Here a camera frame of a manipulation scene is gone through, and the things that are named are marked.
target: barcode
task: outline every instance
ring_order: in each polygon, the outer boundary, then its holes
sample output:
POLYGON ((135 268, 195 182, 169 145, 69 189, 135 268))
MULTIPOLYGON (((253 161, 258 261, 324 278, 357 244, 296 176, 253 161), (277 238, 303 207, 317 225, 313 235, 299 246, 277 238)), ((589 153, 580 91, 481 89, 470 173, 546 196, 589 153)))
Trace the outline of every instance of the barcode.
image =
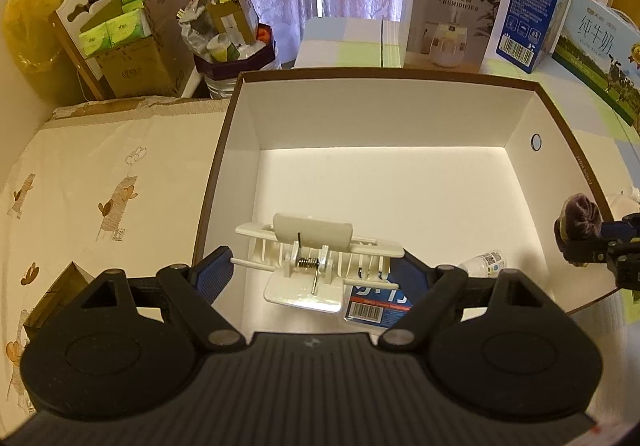
POLYGON ((516 61, 529 66, 533 59, 533 51, 527 47, 520 45, 517 41, 508 38, 506 35, 502 36, 500 40, 500 50, 506 52, 516 61))
POLYGON ((494 253, 492 252, 483 254, 482 257, 484 258, 487 265, 493 265, 495 263, 494 253))
POLYGON ((349 317, 380 323, 380 321, 382 321, 382 311, 382 307, 376 307, 375 305, 369 305, 366 303, 351 302, 349 317))

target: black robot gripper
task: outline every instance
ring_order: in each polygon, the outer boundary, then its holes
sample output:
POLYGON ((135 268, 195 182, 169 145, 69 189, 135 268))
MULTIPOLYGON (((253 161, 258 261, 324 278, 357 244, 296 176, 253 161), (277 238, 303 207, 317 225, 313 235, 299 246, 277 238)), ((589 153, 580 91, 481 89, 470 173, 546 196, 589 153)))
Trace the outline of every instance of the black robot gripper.
POLYGON ((561 446, 593 425, 598 350, 517 270, 469 278, 406 253, 391 274, 413 307, 374 345, 366 333, 247 344, 196 291, 196 269, 98 276, 26 347, 38 413, 5 443, 561 446), (487 309, 461 321, 471 307, 487 309))

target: white plastic clip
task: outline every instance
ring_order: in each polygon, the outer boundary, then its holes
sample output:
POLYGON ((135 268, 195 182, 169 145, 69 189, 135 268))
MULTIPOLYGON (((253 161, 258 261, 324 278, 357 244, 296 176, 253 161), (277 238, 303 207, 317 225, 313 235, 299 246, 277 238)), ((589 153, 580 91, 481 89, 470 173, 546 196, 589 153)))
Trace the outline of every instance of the white plastic clip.
POLYGON ((231 262, 271 272, 267 301, 337 313, 347 285, 398 289, 387 277, 389 260, 404 256, 402 246, 353 236, 350 223, 277 213, 273 225, 244 223, 236 233, 251 239, 249 256, 231 262))

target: white cardboard box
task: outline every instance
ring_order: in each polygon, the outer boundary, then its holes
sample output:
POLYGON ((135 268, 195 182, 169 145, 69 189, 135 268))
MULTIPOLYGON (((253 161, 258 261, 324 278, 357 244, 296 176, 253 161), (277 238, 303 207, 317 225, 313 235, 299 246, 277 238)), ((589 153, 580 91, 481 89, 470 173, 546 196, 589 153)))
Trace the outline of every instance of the white cardboard box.
POLYGON ((404 66, 478 72, 500 0, 402 0, 404 66))
MULTIPOLYGON (((556 247, 554 221, 574 193, 611 219, 536 82, 392 68, 249 72, 228 108, 195 258, 219 245, 245 258, 238 225, 299 213, 352 222, 354 233, 398 241, 431 267, 500 249, 572 311, 615 289, 605 265, 575 268, 556 247)), ((341 314, 266 302, 270 273, 235 271, 214 307, 246 336, 358 328, 341 314)))

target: blue gripper pad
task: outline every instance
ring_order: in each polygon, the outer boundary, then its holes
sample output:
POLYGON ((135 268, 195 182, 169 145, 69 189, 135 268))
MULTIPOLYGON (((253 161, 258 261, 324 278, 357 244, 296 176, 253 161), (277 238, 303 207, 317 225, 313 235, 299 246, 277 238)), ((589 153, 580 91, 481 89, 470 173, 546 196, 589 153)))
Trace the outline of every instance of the blue gripper pad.
POLYGON ((233 276, 231 258, 231 249, 221 245, 189 271, 189 282, 209 303, 213 303, 233 276))
POLYGON ((404 250, 402 258, 391 258, 389 281, 397 283, 406 298, 415 304, 436 282, 436 272, 404 250))

